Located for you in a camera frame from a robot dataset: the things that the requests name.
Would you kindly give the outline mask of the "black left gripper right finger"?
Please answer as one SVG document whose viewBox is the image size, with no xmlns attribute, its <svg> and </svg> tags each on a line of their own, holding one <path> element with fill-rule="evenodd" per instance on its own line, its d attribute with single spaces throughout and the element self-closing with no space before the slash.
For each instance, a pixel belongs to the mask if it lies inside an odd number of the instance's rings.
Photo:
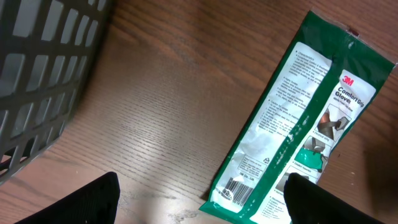
<svg viewBox="0 0 398 224">
<path fill-rule="evenodd" d="M 284 200 L 293 224 L 382 224 L 298 173 L 289 175 Z"/>
</svg>

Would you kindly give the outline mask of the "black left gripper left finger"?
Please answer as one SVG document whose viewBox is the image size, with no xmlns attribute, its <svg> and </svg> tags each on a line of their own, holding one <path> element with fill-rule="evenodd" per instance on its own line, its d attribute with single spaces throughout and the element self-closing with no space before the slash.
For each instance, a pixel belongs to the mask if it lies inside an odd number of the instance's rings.
<svg viewBox="0 0 398 224">
<path fill-rule="evenodd" d="M 113 224 L 120 192 L 117 173 L 107 172 L 17 224 Z"/>
</svg>

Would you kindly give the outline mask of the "green white packet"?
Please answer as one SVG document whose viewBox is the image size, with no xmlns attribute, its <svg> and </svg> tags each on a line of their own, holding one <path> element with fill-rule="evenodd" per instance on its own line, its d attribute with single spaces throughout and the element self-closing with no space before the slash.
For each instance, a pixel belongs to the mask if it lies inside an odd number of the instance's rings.
<svg viewBox="0 0 398 224">
<path fill-rule="evenodd" d="M 231 223 L 291 223 L 288 176 L 316 184 L 395 62 L 309 11 L 218 171 L 201 211 Z"/>
</svg>

